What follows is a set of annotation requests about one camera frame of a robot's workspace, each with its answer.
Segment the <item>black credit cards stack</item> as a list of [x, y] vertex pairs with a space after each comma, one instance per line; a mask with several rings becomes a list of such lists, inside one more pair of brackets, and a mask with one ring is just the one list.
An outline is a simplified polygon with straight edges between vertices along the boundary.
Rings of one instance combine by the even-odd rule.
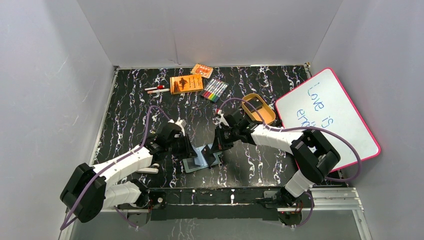
[[249, 112], [254, 113], [263, 107], [263, 102], [257, 97], [253, 97], [245, 104]]

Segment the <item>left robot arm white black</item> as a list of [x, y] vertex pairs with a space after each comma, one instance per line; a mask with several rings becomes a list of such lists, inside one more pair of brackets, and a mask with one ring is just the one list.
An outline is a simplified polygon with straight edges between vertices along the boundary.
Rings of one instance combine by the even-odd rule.
[[159, 162], [166, 154], [181, 160], [195, 158], [197, 153], [185, 133], [186, 124], [183, 119], [169, 120], [159, 133], [114, 159], [93, 166], [78, 165], [60, 200], [82, 223], [91, 221], [101, 210], [117, 205], [145, 208], [151, 202], [150, 190], [142, 181], [118, 182], [134, 172], [157, 174]]

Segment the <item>green card holder wallet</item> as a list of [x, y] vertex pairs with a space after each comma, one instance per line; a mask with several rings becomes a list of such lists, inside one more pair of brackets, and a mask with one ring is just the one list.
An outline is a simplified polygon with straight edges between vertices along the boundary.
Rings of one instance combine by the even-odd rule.
[[[206, 164], [205, 159], [202, 156], [202, 153], [201, 153], [201, 150], [202, 150], [203, 147], [205, 147], [205, 145], [197, 147], [197, 148], [194, 149], [197, 153], [197, 157], [192, 158], [192, 159], [195, 159], [195, 163], [198, 165], [198, 167], [187, 170], [186, 165], [185, 165], [185, 159], [182, 160], [183, 166], [184, 166], [184, 171], [186, 173], [192, 173], [192, 172], [195, 172], [195, 171], [198, 171], [198, 170], [201, 170], [201, 169], [209, 168]], [[219, 161], [219, 164], [220, 164], [221, 163], [220, 156], [222, 155], [222, 152], [216, 152], [216, 153], [214, 153], [214, 155], [216, 156], [217, 159], [219, 159], [218, 161]]]

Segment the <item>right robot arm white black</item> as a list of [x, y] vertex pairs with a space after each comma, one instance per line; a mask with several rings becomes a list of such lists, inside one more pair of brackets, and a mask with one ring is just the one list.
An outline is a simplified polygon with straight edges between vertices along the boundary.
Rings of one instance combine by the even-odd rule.
[[255, 146], [279, 149], [293, 156], [298, 170], [273, 196], [288, 207], [295, 207], [302, 194], [314, 184], [321, 183], [337, 165], [341, 157], [329, 140], [315, 129], [290, 132], [285, 128], [271, 127], [260, 121], [251, 120], [243, 111], [232, 114], [217, 112], [219, 123], [215, 128], [212, 151], [221, 152], [241, 141]]

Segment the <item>black VIP credit card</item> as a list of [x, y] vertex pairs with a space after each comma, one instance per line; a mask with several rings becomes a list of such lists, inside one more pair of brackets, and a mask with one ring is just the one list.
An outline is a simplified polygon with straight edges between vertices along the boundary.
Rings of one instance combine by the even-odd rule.
[[197, 168], [197, 167], [198, 167], [198, 165], [196, 164], [196, 161], [195, 161], [194, 158], [185, 159], [185, 168], [187, 170], [191, 170], [191, 169], [194, 169], [194, 168]]

